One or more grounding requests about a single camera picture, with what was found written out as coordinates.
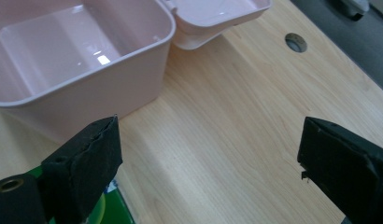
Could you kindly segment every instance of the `gray carpet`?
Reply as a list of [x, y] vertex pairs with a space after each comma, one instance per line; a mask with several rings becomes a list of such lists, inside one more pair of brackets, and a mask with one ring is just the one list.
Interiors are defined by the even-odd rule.
[[340, 0], [291, 0], [383, 89], [383, 16], [370, 8], [353, 21]]

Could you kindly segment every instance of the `wooden table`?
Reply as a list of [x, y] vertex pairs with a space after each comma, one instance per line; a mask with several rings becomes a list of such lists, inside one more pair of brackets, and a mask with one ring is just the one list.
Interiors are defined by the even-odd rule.
[[[308, 48], [290, 50], [288, 33]], [[340, 223], [301, 180], [305, 116], [383, 147], [383, 91], [289, 1], [200, 49], [172, 47], [163, 92], [121, 119], [118, 180], [138, 223]], [[0, 112], [0, 179], [58, 145]]]

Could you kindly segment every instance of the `pink plastic container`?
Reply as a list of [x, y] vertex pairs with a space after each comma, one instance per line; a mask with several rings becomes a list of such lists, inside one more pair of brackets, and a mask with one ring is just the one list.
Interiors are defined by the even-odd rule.
[[195, 49], [270, 6], [270, 0], [0, 0], [0, 108], [63, 143], [94, 120], [121, 118], [155, 99], [174, 35], [180, 48]]

